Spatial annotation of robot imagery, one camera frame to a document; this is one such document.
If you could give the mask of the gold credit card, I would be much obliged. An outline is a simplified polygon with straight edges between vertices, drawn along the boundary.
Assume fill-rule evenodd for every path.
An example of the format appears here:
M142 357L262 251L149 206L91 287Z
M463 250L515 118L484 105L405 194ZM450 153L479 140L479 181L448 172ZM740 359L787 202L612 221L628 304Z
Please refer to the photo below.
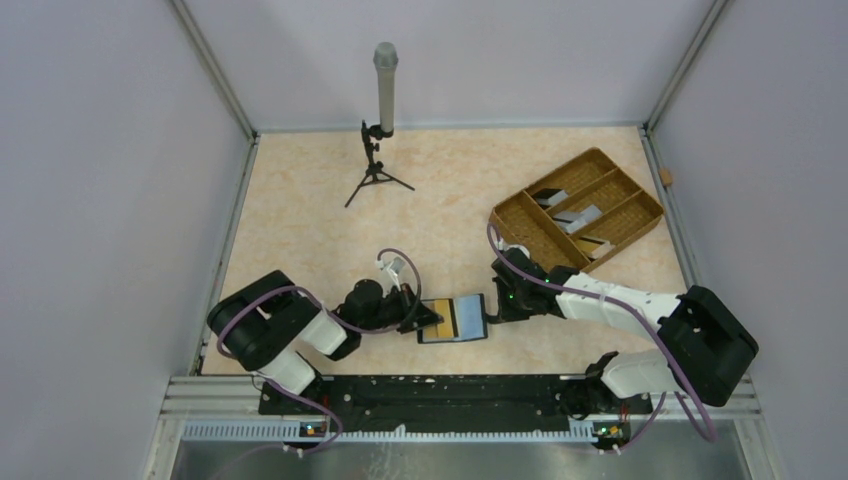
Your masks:
M439 320L418 332L420 344L451 343L457 339L459 328L455 318L455 300L439 298L427 300L424 305L434 312Z

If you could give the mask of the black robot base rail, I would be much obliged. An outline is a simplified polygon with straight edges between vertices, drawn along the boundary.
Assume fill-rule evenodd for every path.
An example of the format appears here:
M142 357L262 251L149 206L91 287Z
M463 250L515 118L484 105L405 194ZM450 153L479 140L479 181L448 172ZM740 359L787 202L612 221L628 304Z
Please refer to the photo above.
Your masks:
M347 433L511 433L564 431L592 415L646 415L642 395L619 399L581 375L337 375L308 386L296 401L270 386L258 411L267 416L335 413Z

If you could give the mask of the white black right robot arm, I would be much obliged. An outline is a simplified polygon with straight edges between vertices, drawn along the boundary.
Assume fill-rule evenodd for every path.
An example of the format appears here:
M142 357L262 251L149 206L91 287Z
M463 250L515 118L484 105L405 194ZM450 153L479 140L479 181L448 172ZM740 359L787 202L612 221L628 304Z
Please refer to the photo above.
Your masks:
M571 267L544 270L520 247L497 249L492 268L500 299L522 316L594 322L653 343L638 353L609 353L589 374L589 404L612 412L643 393L686 394L723 407L760 351L758 342L712 290L652 293L596 279Z

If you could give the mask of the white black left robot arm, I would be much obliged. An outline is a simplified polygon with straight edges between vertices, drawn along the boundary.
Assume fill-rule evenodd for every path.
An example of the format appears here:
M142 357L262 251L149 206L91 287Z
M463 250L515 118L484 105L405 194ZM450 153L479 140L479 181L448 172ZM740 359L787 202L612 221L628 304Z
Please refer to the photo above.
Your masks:
M410 333L443 321L407 283L384 291L375 280L360 280L327 310L280 270L221 300L206 317L219 352L282 387L283 401L302 414L317 407L321 388L299 345L338 361L358 349L366 334Z

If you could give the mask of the black leather card holder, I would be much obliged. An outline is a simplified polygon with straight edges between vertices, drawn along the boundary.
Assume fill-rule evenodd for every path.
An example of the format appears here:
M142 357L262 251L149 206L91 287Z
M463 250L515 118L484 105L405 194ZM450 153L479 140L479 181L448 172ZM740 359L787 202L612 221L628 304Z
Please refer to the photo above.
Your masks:
M451 343L487 339L488 323L484 295L477 293L449 299L455 300L455 318L459 328L457 339Z

